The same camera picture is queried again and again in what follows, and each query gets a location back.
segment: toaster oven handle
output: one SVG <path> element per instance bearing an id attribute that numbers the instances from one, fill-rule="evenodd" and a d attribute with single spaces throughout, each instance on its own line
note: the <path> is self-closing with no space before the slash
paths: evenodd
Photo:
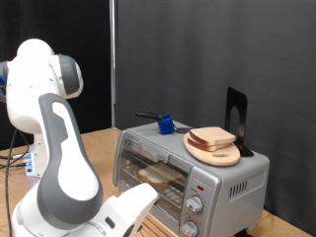
<path id="1" fill-rule="evenodd" d="M 157 114 L 153 114 L 153 113 L 150 113 L 150 112 L 136 112 L 135 115 L 137 117 L 148 118 L 148 119 L 156 119 L 156 120 L 163 119 L 162 116 L 159 116 Z"/>
<path id="2" fill-rule="evenodd" d="M 159 161 L 168 163 L 169 154 L 158 150 L 157 148 L 150 147 L 147 144 L 138 143 L 130 138 L 125 140 L 124 145 L 155 163 Z"/>

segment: black stand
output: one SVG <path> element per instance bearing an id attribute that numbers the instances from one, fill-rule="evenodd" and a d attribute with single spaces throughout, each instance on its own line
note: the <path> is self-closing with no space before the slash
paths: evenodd
<path id="1" fill-rule="evenodd" d="M 247 97 L 228 87 L 227 90 L 227 102 L 226 102 L 226 114 L 225 114 L 225 130 L 230 131 L 230 116 L 231 110 L 236 107 L 239 114 L 239 126 L 238 126 L 238 136 L 235 145 L 238 147 L 240 151 L 240 155 L 242 157 L 251 157 L 254 156 L 254 153 L 251 152 L 245 145 L 245 128 L 246 128 L 246 113 L 247 113 Z"/>

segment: wooden tabletop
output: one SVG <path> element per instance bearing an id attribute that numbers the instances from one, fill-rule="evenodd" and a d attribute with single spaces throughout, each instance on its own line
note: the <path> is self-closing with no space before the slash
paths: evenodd
<path id="1" fill-rule="evenodd" d="M 89 159 L 98 173 L 104 186 L 105 200 L 111 196 L 118 196 L 119 190 L 113 185 L 112 173 L 119 139 L 120 130 L 108 128 L 105 130 L 85 133 L 82 135 Z M 19 147 L 13 150 L 13 154 L 23 153 L 26 147 Z M 0 155 L 7 156 L 8 150 L 0 151 Z M 25 175 L 24 168 L 10 168 L 9 173 L 9 200 L 11 214 L 17 203 L 38 181 L 38 178 L 30 178 Z M 0 170 L 0 237 L 8 237 L 8 223 L 5 201 L 5 169 Z M 311 237 L 311 235 L 279 219 L 278 217 L 264 211 L 264 216 L 258 222 L 258 226 L 250 232 L 256 237 Z"/>

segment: cable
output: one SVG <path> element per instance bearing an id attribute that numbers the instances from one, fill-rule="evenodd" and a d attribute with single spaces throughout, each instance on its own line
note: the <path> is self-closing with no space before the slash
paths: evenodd
<path id="1" fill-rule="evenodd" d="M 24 141 L 26 142 L 27 146 L 28 146 L 28 149 L 25 153 L 23 153 L 19 158 L 15 159 L 14 161 L 12 161 L 9 165 L 11 166 L 12 164 L 16 163 L 18 160 L 20 160 L 21 158 L 23 158 L 28 152 L 29 152 L 29 149 L 30 149 L 30 144 L 28 142 L 28 140 L 25 138 L 25 136 L 23 135 L 23 133 L 21 131 L 19 131 L 21 136 L 23 137 Z"/>
<path id="2" fill-rule="evenodd" d="M 13 143 L 14 143 L 14 140 L 16 138 L 17 131 L 18 130 L 15 129 L 14 134 L 13 134 L 13 138 L 12 138 L 11 146 L 10 146 L 10 151 L 9 151 L 9 155 L 8 155 L 7 169 L 6 169 L 6 205 L 7 205 L 7 217 L 8 217 L 8 226 L 9 226 L 10 237 L 12 237 L 12 225 L 11 225 L 11 218 L 10 218 L 9 184 L 8 184 L 8 180 L 9 180 L 10 158 L 11 158 L 11 155 L 12 155 Z"/>
<path id="3" fill-rule="evenodd" d="M 27 163 L 21 163 L 21 164 L 14 165 L 14 166 L 9 165 L 9 167 L 25 167 L 25 166 L 27 166 Z"/>
<path id="4" fill-rule="evenodd" d="M 0 156 L 0 159 L 1 160 L 8 160 L 8 157 L 7 156 Z"/>
<path id="5" fill-rule="evenodd" d="M 142 234 L 142 232 L 141 232 L 141 231 L 142 231 L 142 230 L 140 230 L 140 231 L 139 231 L 139 233 L 140 233 L 143 237 L 145 237 L 145 236 Z"/>
<path id="6" fill-rule="evenodd" d="M 235 237 L 254 237 L 254 236 L 248 234 L 247 230 L 244 229 L 244 230 L 238 232 L 237 234 L 235 234 Z"/>
<path id="7" fill-rule="evenodd" d="M 191 128 L 188 128 L 188 127 L 176 127 L 176 125 L 174 124 L 174 127 L 175 127 L 175 131 L 178 132 L 178 133 L 187 133 L 191 130 Z"/>

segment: blue object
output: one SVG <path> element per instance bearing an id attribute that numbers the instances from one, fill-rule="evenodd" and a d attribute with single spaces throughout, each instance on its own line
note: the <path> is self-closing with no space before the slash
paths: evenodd
<path id="1" fill-rule="evenodd" d="M 5 88 L 6 88 L 6 85 L 7 85 L 7 79 L 6 79 L 4 76 L 0 75 L 0 89 L 1 89 L 1 88 L 2 88 L 2 89 L 5 89 Z"/>
<path id="2" fill-rule="evenodd" d="M 158 120 L 159 129 L 162 134 L 168 134 L 175 131 L 175 126 L 170 117 L 170 114 L 165 114 L 162 116 L 163 119 Z"/>

